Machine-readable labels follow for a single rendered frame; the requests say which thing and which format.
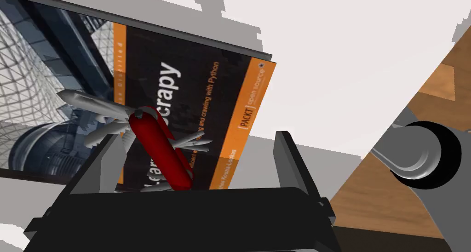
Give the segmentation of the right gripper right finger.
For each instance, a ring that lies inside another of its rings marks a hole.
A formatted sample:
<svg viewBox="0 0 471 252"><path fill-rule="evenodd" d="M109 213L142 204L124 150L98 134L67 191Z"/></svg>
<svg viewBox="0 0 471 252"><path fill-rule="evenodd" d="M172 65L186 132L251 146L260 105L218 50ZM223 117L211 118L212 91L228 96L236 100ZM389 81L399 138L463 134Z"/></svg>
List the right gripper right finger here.
<svg viewBox="0 0 471 252"><path fill-rule="evenodd" d="M277 131L273 157L280 187L295 187L307 195L321 199L309 170L288 131Z"/></svg>

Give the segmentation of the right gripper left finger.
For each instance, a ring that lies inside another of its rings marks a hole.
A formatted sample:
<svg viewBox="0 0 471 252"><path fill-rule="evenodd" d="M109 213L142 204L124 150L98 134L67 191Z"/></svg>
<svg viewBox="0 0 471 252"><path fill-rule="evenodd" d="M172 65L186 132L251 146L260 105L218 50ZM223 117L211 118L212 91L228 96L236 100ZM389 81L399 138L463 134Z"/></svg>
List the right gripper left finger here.
<svg viewBox="0 0 471 252"><path fill-rule="evenodd" d="M120 134L109 134L64 188L64 194L113 193L126 153Z"/></svg>

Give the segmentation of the red pocket knife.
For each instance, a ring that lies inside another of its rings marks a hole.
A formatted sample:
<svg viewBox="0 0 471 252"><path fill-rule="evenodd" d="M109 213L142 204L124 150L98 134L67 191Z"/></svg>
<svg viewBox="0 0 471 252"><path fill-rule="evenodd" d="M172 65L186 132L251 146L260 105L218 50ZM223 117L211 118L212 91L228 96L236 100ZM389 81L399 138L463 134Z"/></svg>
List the red pocket knife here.
<svg viewBox="0 0 471 252"><path fill-rule="evenodd" d="M160 174L148 172L148 177L161 179L158 185L144 187L143 191L190 190L193 184L193 170L181 150L208 152L210 139L201 139L203 131L197 131L175 140L157 109L141 106L137 109L102 98L64 89L57 95L66 103L96 113L96 120L104 123L106 117L114 120L92 131L85 137L85 146L97 146L108 134L123 133L125 151L129 151L135 139L144 147Z"/></svg>

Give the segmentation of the black and orange book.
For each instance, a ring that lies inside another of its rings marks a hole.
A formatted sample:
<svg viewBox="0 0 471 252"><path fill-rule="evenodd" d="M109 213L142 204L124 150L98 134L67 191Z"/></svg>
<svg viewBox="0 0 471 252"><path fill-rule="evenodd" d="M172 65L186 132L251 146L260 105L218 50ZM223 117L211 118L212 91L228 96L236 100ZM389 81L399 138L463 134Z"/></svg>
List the black and orange book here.
<svg viewBox="0 0 471 252"><path fill-rule="evenodd" d="M161 114L175 140L203 131L208 152L182 149L192 189L226 189L275 63L259 28L222 17L224 0L201 10L161 1L165 17L190 17L219 33L241 31L256 47L54 0L0 0L0 177L67 184L97 146L85 137L111 123L64 102L77 90ZM118 191L155 186L160 174L138 139L125 151Z"/></svg>

